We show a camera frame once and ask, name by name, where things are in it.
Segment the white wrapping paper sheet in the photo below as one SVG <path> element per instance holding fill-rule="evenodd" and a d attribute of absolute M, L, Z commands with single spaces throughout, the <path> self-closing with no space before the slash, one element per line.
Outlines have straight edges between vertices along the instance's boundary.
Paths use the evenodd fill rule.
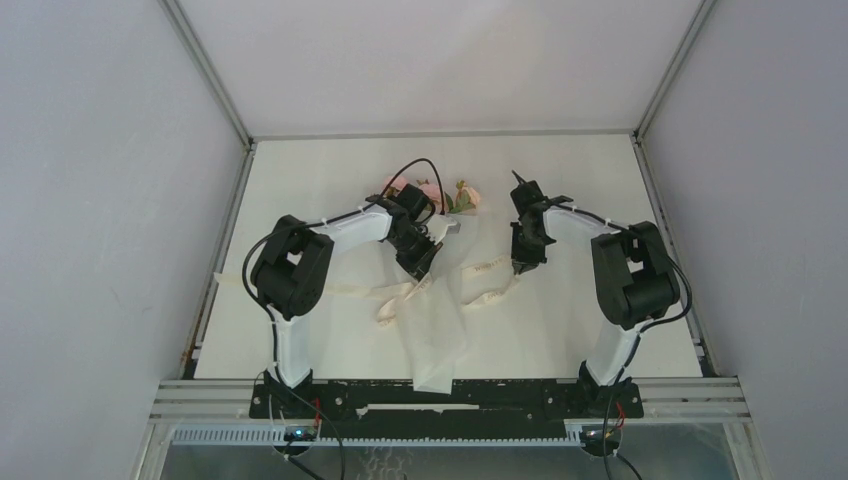
<path fill-rule="evenodd" d="M 428 274 L 399 300 L 396 322 L 413 389 L 449 394 L 455 366 L 467 349 L 462 312 L 462 268 L 477 244 L 479 214 L 452 215 Z"/>

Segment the pink flower one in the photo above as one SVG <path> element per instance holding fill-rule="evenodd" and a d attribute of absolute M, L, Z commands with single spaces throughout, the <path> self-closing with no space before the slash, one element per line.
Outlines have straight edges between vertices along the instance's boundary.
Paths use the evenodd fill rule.
<path fill-rule="evenodd" d="M 421 183 L 418 188 L 433 202 L 435 208 L 442 214 L 453 207 L 450 195 L 438 183 Z"/>

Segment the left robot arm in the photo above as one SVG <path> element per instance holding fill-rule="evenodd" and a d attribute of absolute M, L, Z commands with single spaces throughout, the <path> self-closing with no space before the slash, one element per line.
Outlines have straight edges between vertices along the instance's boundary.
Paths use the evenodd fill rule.
<path fill-rule="evenodd" d="M 397 195 L 373 195 L 364 206 L 330 219 L 307 223 L 281 217 L 247 253 L 241 281 L 250 298 L 269 316 L 272 357 L 268 375 L 280 384 L 274 404 L 290 417 L 311 407 L 312 373 L 306 348 L 309 312 L 319 303 L 336 254 L 372 242 L 386 242 L 406 274 L 421 281 L 455 230 L 455 219 L 432 210 L 431 199 L 408 185 Z"/>

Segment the pink flower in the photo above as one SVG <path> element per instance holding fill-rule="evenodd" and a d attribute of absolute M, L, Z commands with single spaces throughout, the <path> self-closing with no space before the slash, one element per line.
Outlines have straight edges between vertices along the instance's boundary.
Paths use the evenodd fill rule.
<path fill-rule="evenodd" d="M 482 196 L 465 180 L 456 183 L 457 193 L 450 210 L 452 214 L 476 215 L 481 204 Z"/>

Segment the pink flower two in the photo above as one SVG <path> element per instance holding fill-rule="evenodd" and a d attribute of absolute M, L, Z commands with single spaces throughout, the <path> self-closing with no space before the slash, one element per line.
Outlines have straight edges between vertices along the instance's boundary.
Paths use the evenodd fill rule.
<path fill-rule="evenodd" d="M 402 191 L 408 185 L 408 180 L 403 176 L 397 176 L 387 179 L 384 182 L 383 190 L 385 195 L 393 195 Z"/>

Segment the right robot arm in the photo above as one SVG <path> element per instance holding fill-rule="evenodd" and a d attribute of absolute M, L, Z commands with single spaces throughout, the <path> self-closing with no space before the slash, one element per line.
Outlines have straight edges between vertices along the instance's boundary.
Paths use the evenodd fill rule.
<path fill-rule="evenodd" d="M 547 261 L 555 243 L 590 250 L 594 290 L 606 322 L 591 355 L 578 373 L 578 402 L 592 416 L 605 415 L 618 400 L 642 336 L 684 318 L 691 285 L 668 254 L 658 227 L 643 221 L 628 226 L 577 207 L 567 196 L 549 197 L 535 181 L 517 180 L 510 198 L 511 264 L 527 273 Z"/>

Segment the cream ribbon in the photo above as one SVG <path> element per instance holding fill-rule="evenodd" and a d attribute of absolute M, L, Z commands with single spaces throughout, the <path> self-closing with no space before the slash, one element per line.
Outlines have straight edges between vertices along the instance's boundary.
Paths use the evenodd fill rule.
<path fill-rule="evenodd" d="M 469 301 L 463 299 L 463 288 L 487 275 L 504 271 L 508 261 L 507 255 L 501 255 L 441 277 L 428 274 L 421 281 L 382 287 L 330 284 L 324 292 L 331 296 L 380 301 L 382 305 L 376 313 L 376 322 L 381 326 L 392 322 L 408 325 L 418 322 L 433 327 L 441 324 L 462 327 L 466 313 L 500 302 L 518 283 L 518 276 L 509 275 L 503 286 L 482 291 Z"/>

